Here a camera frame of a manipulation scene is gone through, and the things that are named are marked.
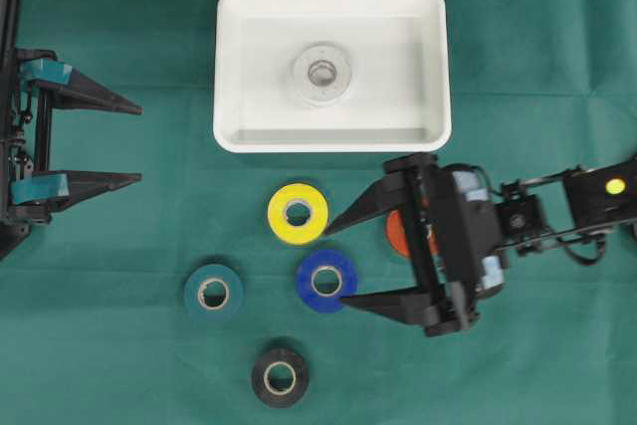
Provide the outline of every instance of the tape roll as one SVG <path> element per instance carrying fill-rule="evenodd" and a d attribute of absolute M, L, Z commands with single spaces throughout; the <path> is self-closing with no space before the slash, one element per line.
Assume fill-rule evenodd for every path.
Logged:
<path fill-rule="evenodd" d="M 308 220 L 295 226 L 290 223 L 288 210 L 295 204 L 303 204 L 310 210 Z M 316 188 L 303 183 L 284 186 L 268 204 L 268 223 L 282 241 L 300 246 L 318 238 L 327 226 L 327 201 Z"/>
<path fill-rule="evenodd" d="M 222 286 L 224 295 L 218 301 L 206 298 L 206 289 L 211 285 Z M 188 313 L 196 319 L 206 321 L 227 320 L 237 313 L 243 303 L 243 284 L 230 268 L 219 264 L 197 269 L 183 290 L 183 302 Z"/>
<path fill-rule="evenodd" d="M 407 238 L 405 236 L 405 229 L 402 225 L 400 213 L 397 209 L 394 209 L 387 215 L 387 222 L 385 223 L 385 233 L 387 235 L 387 241 L 399 255 L 403 258 L 409 258 L 409 248 L 407 247 Z M 436 256 L 438 254 L 438 246 L 436 245 L 436 239 L 434 235 L 429 232 L 429 250 L 431 254 Z"/>
<path fill-rule="evenodd" d="M 336 289 L 322 293 L 315 284 L 320 271 L 332 271 L 338 280 Z M 297 293 L 301 300 L 318 313 L 335 313 L 343 308 L 338 300 L 356 294 L 358 276 L 346 255 L 332 249 L 322 249 L 306 256 L 297 269 Z"/>
<path fill-rule="evenodd" d="M 276 366 L 287 367 L 292 376 L 289 385 L 281 387 L 271 378 Z M 308 366 L 303 358 L 288 348 L 274 348 L 261 355 L 252 367 L 252 389 L 266 405 L 288 408 L 297 403 L 310 384 Z"/>

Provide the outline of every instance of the white tray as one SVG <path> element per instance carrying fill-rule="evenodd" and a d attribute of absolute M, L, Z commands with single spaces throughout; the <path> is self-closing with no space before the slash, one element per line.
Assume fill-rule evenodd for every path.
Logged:
<path fill-rule="evenodd" d="M 310 64 L 327 65 L 316 85 L 300 75 Z M 445 2 L 219 0 L 214 82 L 229 151 L 438 149 L 451 134 Z"/>

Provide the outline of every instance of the yellow light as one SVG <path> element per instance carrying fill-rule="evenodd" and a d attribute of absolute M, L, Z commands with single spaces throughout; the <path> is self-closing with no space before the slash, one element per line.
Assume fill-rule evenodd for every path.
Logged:
<path fill-rule="evenodd" d="M 621 178 L 613 178 L 606 181 L 606 192 L 608 194 L 621 194 L 626 190 L 626 181 Z"/>

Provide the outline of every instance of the green fabric surface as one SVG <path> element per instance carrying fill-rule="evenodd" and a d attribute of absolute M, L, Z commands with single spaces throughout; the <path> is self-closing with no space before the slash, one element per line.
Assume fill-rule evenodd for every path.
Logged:
<path fill-rule="evenodd" d="M 426 339 L 351 309 L 320 315 L 295 270 L 325 245 L 359 291 L 412 284 L 383 220 L 286 246 L 266 205 L 307 180 L 342 211 L 393 154 L 239 155 L 212 137 L 217 0 L 22 0 L 18 44 L 144 107 L 54 114 L 52 169 L 143 173 L 54 218 L 0 265 L 0 423 L 629 424 L 637 414 L 637 243 L 603 262 L 511 255 L 505 290 L 468 333 Z M 496 184 L 637 149 L 637 0 L 446 0 L 453 132 L 441 161 Z M 552 225 L 569 224 L 559 188 Z M 182 289 L 216 260 L 242 278 L 227 323 L 196 323 Z M 272 340 L 311 368 L 293 408 L 267 408 L 250 372 Z"/>

